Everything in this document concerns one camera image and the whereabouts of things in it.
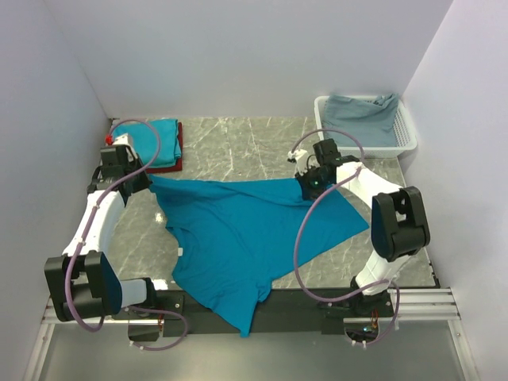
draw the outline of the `teal cloth in basket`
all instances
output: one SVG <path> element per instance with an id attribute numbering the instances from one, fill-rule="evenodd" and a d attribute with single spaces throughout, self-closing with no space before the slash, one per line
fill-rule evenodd
<path id="1" fill-rule="evenodd" d="M 397 147 L 394 132 L 398 94 L 379 96 L 373 102 L 331 95 L 326 101 L 324 128 L 341 129 L 352 134 L 364 147 Z M 338 147 L 356 147 L 355 143 L 338 133 L 324 133 Z"/>
<path id="2" fill-rule="evenodd" d="M 296 179 L 222 183 L 151 176 L 150 191 L 183 248 L 173 279 L 193 298 L 249 333 L 271 281 L 293 270 L 298 228 L 311 202 Z M 367 222 L 341 196 L 323 199 L 303 233 L 299 263 L 365 230 Z"/>
<path id="3" fill-rule="evenodd" d="M 160 135 L 160 152 L 150 168 L 172 167 L 182 156 L 178 142 L 178 121 L 176 119 L 160 119 L 150 121 Z M 120 125 L 113 131 L 113 137 L 128 133 L 134 140 L 134 149 L 144 164 L 153 157 L 157 148 L 157 139 L 152 130 L 139 123 Z"/>

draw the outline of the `blue cloth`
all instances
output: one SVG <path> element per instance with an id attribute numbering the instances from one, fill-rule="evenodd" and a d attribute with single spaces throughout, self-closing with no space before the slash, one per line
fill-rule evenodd
<path id="1" fill-rule="evenodd" d="M 331 95 L 326 101 L 324 127 L 352 134 L 364 147 L 397 147 L 394 132 L 398 94 L 377 97 L 373 102 Z M 338 147 L 356 147 L 338 133 L 327 133 Z"/>
<path id="2" fill-rule="evenodd" d="M 248 335 L 271 281 L 293 270 L 298 228 L 311 202 L 296 179 L 221 183 L 151 176 L 150 190 L 183 255 L 173 279 L 193 298 Z M 303 233 L 299 263 L 365 230 L 339 194 L 324 198 Z"/>
<path id="3" fill-rule="evenodd" d="M 160 152 L 150 168 L 172 167 L 176 160 L 182 157 L 182 150 L 178 142 L 178 121 L 176 119 L 160 119 L 150 121 L 150 124 L 160 135 Z M 132 125 L 120 125 L 113 131 L 116 138 L 128 133 L 134 140 L 134 149 L 140 156 L 143 164 L 153 157 L 157 148 L 157 139 L 146 125 L 139 123 Z"/>

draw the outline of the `white laundry basket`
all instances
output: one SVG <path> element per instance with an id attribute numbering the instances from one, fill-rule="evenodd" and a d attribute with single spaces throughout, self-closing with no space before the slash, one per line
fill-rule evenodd
<path id="1" fill-rule="evenodd" d="M 325 104 L 329 97 L 317 97 L 314 101 L 314 113 L 316 115 L 316 128 L 322 129 L 322 118 L 325 116 Z M 355 96 L 350 97 L 361 99 L 364 101 L 373 101 L 372 96 Z M 398 101 L 397 113 L 394 122 L 395 138 L 397 139 L 396 147 L 364 147 L 366 157 L 397 157 L 404 151 L 410 151 L 416 148 L 416 133 L 414 129 L 413 119 L 401 100 Z M 317 133 L 319 138 L 323 140 L 323 133 Z M 337 147 L 342 155 L 354 155 L 360 157 L 360 150 L 354 147 Z"/>

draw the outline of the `marble table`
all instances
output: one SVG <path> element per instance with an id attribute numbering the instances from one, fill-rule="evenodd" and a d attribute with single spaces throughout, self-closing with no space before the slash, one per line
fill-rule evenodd
<path id="1" fill-rule="evenodd" d="M 287 162 L 292 144 L 315 129 L 306 117 L 183 118 L 183 170 L 163 176 L 173 179 L 243 181 L 293 177 Z M 302 147 L 311 150 L 318 135 Z M 385 179 L 404 184 L 397 159 L 370 159 L 367 166 Z M 343 191 L 359 213 L 370 221 L 370 210 L 356 196 Z M 107 254 L 120 279 L 149 276 L 178 289 L 171 272 L 178 259 L 178 243 L 164 228 L 166 217 L 155 195 L 143 190 L 133 195 L 114 230 Z M 302 266 L 308 287 L 348 287 L 372 251 L 369 231 L 339 244 Z M 403 287 L 432 287 L 433 269 L 426 250 L 421 250 L 401 270 Z M 274 288 L 297 288 L 293 273 L 277 279 Z"/>

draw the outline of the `white wall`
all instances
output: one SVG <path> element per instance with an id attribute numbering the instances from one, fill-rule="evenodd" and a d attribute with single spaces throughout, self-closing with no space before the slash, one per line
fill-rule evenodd
<path id="1" fill-rule="evenodd" d="M 451 285 L 484 380 L 507 379 L 508 2 L 455 0 L 404 94 L 437 274 Z"/>
<path id="2" fill-rule="evenodd" d="M 452 0 L 45 0 L 111 117 L 311 115 L 398 91 Z"/>
<path id="3" fill-rule="evenodd" d="M 106 116 L 40 0 L 0 12 L 0 369 L 20 379 L 58 256 L 84 211 Z"/>

